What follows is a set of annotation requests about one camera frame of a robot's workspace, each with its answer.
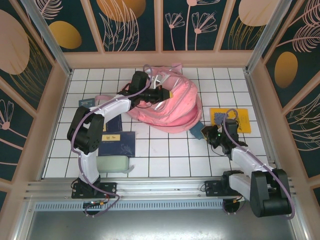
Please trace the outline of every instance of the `yellow circle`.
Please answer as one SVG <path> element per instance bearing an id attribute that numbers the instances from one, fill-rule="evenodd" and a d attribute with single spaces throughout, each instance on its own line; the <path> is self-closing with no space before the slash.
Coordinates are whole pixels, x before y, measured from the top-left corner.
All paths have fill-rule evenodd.
<path id="1" fill-rule="evenodd" d="M 0 10 L 0 69 L 8 74 L 22 73 L 29 62 L 28 35 L 9 13 Z"/>
<path id="2" fill-rule="evenodd" d="M 110 19 L 117 22 L 128 22 L 131 18 L 130 9 L 139 18 L 146 9 L 146 0 L 96 0 L 101 11 Z"/>
<path id="3" fill-rule="evenodd" d="M 288 87 L 297 74 L 298 60 L 289 51 L 283 52 L 277 59 L 274 68 L 275 83 L 282 89 Z"/>
<path id="4" fill-rule="evenodd" d="M 78 30 L 65 21 L 54 21 L 49 28 L 59 46 L 65 49 L 76 49 L 82 43 Z"/>
<path id="5" fill-rule="evenodd" d="M 247 26 L 266 25 L 274 13 L 279 0 L 241 0 L 239 18 Z"/>

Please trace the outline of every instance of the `dark blue book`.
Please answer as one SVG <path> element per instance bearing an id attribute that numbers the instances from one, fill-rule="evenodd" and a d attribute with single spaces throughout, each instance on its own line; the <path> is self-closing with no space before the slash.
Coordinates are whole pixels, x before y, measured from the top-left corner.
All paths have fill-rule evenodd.
<path id="1" fill-rule="evenodd" d="M 91 108 L 96 105 L 94 98 L 79 100 L 79 107 L 84 106 L 86 108 Z"/>
<path id="2" fill-rule="evenodd" d="M 136 155 L 136 132 L 104 132 L 98 149 L 98 156 L 127 156 Z"/>
<path id="3" fill-rule="evenodd" d="M 105 124 L 105 127 L 103 128 L 103 132 L 107 132 L 107 133 L 122 132 L 121 114 L 111 119 L 110 121 L 108 121 Z"/>

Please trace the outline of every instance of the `grid floor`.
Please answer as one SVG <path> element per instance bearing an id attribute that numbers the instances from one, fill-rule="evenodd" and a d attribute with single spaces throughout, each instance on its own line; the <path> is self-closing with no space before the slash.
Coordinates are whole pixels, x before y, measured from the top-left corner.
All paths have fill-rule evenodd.
<path id="1" fill-rule="evenodd" d="M 69 84 L 58 127 L 45 165 L 43 178 L 76 178 L 77 156 L 71 152 L 67 132 L 79 100 L 99 94 L 115 96 L 141 68 L 75 69 Z M 182 73 L 198 87 L 203 105 L 202 122 L 210 123 L 209 108 L 245 108 L 249 112 L 251 133 L 240 134 L 262 161 L 266 152 L 258 127 L 247 83 L 241 68 L 183 68 Z M 204 139 L 195 139 L 190 132 L 168 134 L 122 114 L 123 131 L 135 131 L 135 156 L 129 164 L 133 171 L 103 173 L 101 177 L 208 177 L 240 167 L 229 161 L 220 147 L 214 153 Z"/>

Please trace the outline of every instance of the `yellow paper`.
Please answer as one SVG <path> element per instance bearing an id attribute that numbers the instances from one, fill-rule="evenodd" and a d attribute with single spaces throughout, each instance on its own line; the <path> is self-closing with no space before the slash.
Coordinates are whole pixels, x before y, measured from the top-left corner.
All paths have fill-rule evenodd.
<path id="1" fill-rule="evenodd" d="M 104 134 L 102 135 L 102 141 L 120 141 L 120 134 Z"/>
<path id="2" fill-rule="evenodd" d="M 210 108 L 211 124 L 212 125 L 216 124 L 215 123 L 215 113 L 225 114 L 229 109 L 230 108 Z M 238 133 L 250 134 L 251 127 L 250 127 L 248 109 L 236 108 L 236 110 L 238 112 L 238 118 L 236 120 L 239 123 Z M 236 114 L 233 111 L 228 113 L 229 119 L 234 119 L 235 117 L 236 117 Z"/>

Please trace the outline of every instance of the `pink fabric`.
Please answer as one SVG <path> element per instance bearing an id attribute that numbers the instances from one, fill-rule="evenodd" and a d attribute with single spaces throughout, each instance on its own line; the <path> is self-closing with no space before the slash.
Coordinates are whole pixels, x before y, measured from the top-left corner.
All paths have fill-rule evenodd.
<path id="1" fill-rule="evenodd" d="M 181 64 L 169 67 L 152 67 L 152 75 L 163 77 L 169 75 L 162 84 L 163 88 L 170 90 L 173 97 L 150 106 L 150 103 L 141 101 L 138 107 L 127 112 L 133 119 L 167 133 L 181 133 L 189 130 L 202 117 L 202 103 L 198 96 L 197 86 L 180 73 Z M 109 100 L 111 97 L 97 96 L 95 100 Z"/>

